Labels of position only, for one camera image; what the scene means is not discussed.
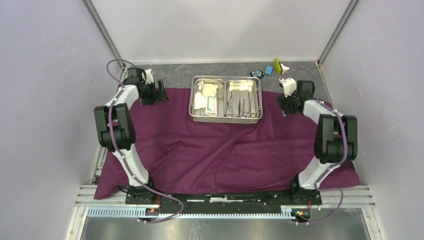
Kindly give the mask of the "blue plastic block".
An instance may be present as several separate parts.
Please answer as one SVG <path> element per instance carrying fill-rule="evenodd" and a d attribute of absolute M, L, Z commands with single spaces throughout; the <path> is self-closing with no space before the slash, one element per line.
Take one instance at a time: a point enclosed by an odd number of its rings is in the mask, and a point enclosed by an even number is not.
<path fill-rule="evenodd" d="M 272 72 L 273 72 L 273 67 L 271 67 L 271 66 L 267 66 L 267 67 L 265 68 L 264 73 L 265 73 L 267 76 L 270 76 L 270 75 L 272 74 Z"/>

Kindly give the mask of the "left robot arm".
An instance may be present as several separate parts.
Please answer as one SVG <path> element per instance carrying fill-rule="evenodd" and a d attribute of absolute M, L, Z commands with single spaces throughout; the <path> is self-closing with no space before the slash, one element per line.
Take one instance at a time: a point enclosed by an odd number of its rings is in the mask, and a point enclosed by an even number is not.
<path fill-rule="evenodd" d="M 128 178 L 128 186 L 118 186 L 126 193 L 127 204 L 151 204 L 158 196 L 136 150 L 136 129 L 130 109 L 135 102 L 149 106 L 168 100 L 162 80 L 155 81 L 151 69 L 130 67 L 115 96 L 93 111 L 100 145 L 118 159 Z"/>

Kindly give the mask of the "steel two-compartment tray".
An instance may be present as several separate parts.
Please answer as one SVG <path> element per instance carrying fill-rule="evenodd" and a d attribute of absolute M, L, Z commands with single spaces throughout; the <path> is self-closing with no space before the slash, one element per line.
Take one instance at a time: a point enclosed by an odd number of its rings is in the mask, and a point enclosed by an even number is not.
<path fill-rule="evenodd" d="M 207 116 L 206 107 L 194 110 L 195 93 L 202 93 L 204 84 L 215 84 L 219 86 L 217 98 L 217 116 Z M 248 92 L 253 97 L 253 108 L 256 117 L 246 117 Z M 232 95 L 233 117 L 226 116 L 226 95 Z M 243 117 L 239 117 L 239 99 L 244 98 Z M 260 79 L 251 76 L 195 76 L 191 83 L 188 113 L 196 122 L 204 123 L 226 123 L 226 124 L 256 124 L 263 117 L 262 86 Z"/>

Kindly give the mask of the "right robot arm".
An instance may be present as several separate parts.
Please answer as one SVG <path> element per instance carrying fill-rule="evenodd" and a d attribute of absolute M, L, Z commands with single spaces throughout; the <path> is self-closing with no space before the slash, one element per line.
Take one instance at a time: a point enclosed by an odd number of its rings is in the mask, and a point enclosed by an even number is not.
<path fill-rule="evenodd" d="M 313 152 L 314 157 L 307 167 L 291 182 L 289 199 L 302 204 L 309 195 L 320 190 L 321 183 L 334 170 L 358 154 L 358 119 L 354 115 L 340 113 L 315 98 L 315 83 L 281 78 L 279 86 L 283 94 L 277 98 L 285 117 L 302 114 L 317 126 Z"/>

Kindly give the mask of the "maroon cloth wrap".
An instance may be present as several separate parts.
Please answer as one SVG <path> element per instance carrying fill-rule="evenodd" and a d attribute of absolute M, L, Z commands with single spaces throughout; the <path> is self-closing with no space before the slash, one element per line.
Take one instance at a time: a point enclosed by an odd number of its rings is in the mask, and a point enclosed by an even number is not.
<path fill-rule="evenodd" d="M 168 102 L 132 105 L 135 147 L 155 187 L 175 194 L 287 190 L 314 157 L 317 125 L 283 116 L 278 93 L 264 91 L 256 124 L 196 122 L 191 91 L 168 88 Z"/>

